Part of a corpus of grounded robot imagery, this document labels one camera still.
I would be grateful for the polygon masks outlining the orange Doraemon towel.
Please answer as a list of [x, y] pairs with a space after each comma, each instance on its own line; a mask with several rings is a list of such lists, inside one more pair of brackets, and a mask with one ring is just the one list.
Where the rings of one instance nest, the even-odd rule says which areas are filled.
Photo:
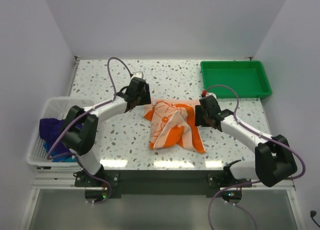
[[149, 148], [170, 148], [174, 145], [204, 154], [205, 148], [196, 126], [198, 100], [154, 99], [144, 106], [143, 117], [151, 122]]

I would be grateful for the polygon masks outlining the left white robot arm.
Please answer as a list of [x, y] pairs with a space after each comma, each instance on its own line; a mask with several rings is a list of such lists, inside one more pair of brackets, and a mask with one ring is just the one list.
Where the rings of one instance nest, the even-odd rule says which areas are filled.
[[136, 106], [151, 104], [149, 84], [132, 77], [128, 86], [117, 92], [113, 99], [86, 108], [73, 106], [63, 122], [58, 138], [77, 157], [78, 164], [87, 171], [86, 180], [92, 186], [103, 183], [103, 166], [92, 150], [98, 125], [124, 114]]

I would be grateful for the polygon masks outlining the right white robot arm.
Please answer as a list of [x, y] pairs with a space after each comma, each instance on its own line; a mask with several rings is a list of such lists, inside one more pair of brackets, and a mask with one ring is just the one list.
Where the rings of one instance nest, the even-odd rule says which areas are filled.
[[272, 187], [298, 170], [286, 137], [272, 136], [242, 123], [229, 109], [221, 110], [213, 95], [201, 96], [195, 107], [195, 125], [228, 134], [254, 153], [253, 161], [236, 160], [224, 166], [222, 179], [227, 186], [249, 179]]

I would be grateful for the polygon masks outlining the green plastic tray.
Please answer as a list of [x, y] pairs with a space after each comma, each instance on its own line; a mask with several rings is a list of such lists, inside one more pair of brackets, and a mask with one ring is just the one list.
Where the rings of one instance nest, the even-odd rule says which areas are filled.
[[264, 99], [272, 89], [260, 61], [202, 61], [200, 63], [204, 89], [213, 85], [232, 88], [239, 98]]

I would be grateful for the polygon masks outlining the white plastic basket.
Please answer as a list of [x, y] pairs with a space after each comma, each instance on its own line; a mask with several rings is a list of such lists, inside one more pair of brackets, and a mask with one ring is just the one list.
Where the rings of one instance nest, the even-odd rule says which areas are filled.
[[67, 113], [73, 106], [81, 108], [94, 105], [88, 98], [54, 97], [44, 105], [38, 126], [28, 148], [26, 161], [38, 167], [73, 167], [77, 163], [70, 156], [62, 156], [53, 160], [46, 158], [53, 143], [57, 140]]

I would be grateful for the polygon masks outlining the purple towel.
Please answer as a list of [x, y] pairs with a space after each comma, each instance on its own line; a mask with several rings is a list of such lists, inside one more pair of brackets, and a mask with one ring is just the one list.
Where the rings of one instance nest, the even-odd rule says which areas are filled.
[[39, 136], [44, 142], [51, 145], [57, 140], [60, 135], [61, 127], [64, 120], [58, 120], [55, 118], [43, 118], [39, 121]]

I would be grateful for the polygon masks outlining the blue towel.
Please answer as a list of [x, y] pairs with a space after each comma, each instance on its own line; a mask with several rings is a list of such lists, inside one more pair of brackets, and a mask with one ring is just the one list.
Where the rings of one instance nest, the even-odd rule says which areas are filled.
[[[46, 150], [46, 153], [48, 153], [51, 148], [51, 145], [45, 142], [43, 146]], [[54, 150], [51, 152], [49, 157], [47, 156], [47, 154], [45, 155], [45, 159], [52, 160], [53, 162], [72, 163], [76, 161], [74, 157], [72, 157], [72, 155], [72, 152], [63, 143], [58, 143]]]

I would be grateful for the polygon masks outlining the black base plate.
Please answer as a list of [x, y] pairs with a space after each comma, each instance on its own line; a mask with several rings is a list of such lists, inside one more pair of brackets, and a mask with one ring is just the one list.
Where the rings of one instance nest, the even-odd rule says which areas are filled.
[[123, 195], [203, 195], [212, 197], [223, 187], [248, 183], [224, 170], [104, 170], [100, 179], [111, 185], [110, 198]]

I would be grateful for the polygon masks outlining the aluminium rail frame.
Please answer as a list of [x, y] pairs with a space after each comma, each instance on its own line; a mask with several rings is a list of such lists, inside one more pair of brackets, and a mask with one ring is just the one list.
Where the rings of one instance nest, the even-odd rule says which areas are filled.
[[[36, 170], [33, 189], [75, 189], [75, 177], [73, 174], [80, 167], [52, 167], [50, 169], [39, 168]], [[295, 190], [293, 181], [281, 181], [269, 188], [262, 183], [252, 185], [253, 190]]]

